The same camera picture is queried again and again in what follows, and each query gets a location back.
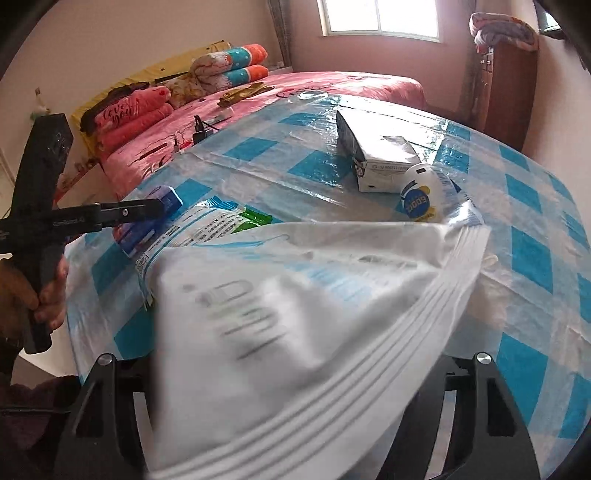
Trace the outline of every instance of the black sleeve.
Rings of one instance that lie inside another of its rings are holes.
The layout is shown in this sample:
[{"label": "black sleeve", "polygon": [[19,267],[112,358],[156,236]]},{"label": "black sleeve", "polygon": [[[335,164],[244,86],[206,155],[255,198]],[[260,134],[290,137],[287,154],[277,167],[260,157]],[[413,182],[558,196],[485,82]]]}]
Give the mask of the black sleeve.
[{"label": "black sleeve", "polygon": [[0,374],[12,378],[14,362],[20,353],[21,348],[9,345],[0,340]]}]

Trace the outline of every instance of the curtain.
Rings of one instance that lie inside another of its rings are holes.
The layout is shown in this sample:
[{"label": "curtain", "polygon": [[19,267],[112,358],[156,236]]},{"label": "curtain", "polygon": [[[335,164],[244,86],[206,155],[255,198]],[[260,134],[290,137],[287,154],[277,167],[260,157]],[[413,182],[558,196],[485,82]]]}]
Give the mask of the curtain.
[{"label": "curtain", "polygon": [[275,32],[279,40],[279,48],[286,67],[291,66],[291,11],[290,0],[267,0]]}]

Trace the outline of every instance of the screw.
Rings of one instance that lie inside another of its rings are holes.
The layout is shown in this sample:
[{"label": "screw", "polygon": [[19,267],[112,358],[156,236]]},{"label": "screw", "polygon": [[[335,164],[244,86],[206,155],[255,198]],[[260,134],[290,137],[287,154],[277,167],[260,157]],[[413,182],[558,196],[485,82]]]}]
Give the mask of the screw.
[{"label": "screw", "polygon": [[488,365],[492,362],[492,358],[488,353],[479,353],[476,356],[476,360],[478,360],[482,365]]},{"label": "screw", "polygon": [[109,365],[112,361],[113,361],[113,355],[111,355],[110,353],[103,353],[99,357],[99,365],[102,367]]}]

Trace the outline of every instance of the table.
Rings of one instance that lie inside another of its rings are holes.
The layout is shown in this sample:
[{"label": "table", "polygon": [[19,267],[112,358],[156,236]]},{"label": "table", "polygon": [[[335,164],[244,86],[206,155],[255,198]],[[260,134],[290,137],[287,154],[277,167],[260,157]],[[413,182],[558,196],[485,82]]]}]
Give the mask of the table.
[{"label": "table", "polygon": [[[443,168],[492,228],[476,291],[446,353],[493,356],[547,477],[589,419],[591,255],[569,191],[538,164],[425,112],[308,94],[267,106],[180,154],[129,198],[166,184],[184,207],[217,195],[275,221],[407,220],[398,196],[359,193],[351,160],[336,144],[337,108],[397,119],[393,134],[409,140],[421,160]],[[110,231],[86,235],[67,254],[68,325],[80,375],[105,351],[118,358],[148,353],[152,318],[133,265]]]}]

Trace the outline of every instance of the white box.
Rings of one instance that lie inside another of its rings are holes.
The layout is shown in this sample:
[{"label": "white box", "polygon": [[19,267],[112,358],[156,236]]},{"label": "white box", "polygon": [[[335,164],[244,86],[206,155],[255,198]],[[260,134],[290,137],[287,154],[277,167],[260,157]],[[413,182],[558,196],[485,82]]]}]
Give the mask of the white box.
[{"label": "white box", "polygon": [[421,162],[412,145],[396,135],[392,117],[342,108],[337,128],[339,144],[353,155],[360,192],[400,193],[404,173]]}]

